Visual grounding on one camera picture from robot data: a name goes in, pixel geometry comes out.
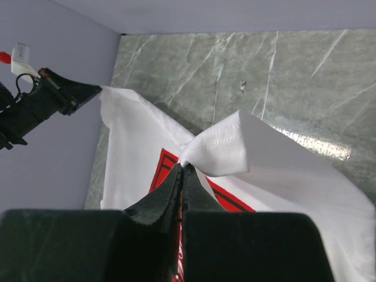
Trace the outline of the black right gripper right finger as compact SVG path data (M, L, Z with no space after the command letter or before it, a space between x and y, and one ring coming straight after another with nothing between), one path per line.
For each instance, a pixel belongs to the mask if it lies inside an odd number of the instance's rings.
M186 281L333 281L320 233L301 213L229 212L183 170Z

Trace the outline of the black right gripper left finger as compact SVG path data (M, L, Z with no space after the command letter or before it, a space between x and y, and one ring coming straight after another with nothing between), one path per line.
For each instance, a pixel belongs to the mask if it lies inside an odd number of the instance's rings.
M1 214L2 281L171 281L182 167L124 210Z

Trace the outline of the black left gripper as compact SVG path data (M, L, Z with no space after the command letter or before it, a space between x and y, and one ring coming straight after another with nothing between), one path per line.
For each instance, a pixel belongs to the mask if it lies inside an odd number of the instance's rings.
M48 68L38 70L38 75L17 76L17 82L29 76L33 87L28 93L19 91L9 105L1 109L1 149L27 145L24 136L42 122L56 112L72 115L102 91L101 86L64 78Z

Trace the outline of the white t-shirt red print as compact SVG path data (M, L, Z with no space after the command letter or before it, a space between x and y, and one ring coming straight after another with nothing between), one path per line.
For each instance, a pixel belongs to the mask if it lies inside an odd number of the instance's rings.
M191 164L231 211L298 212L318 227L336 281L375 280L375 206L321 157L238 111L193 135L129 89L103 87L109 129L102 209L125 209Z

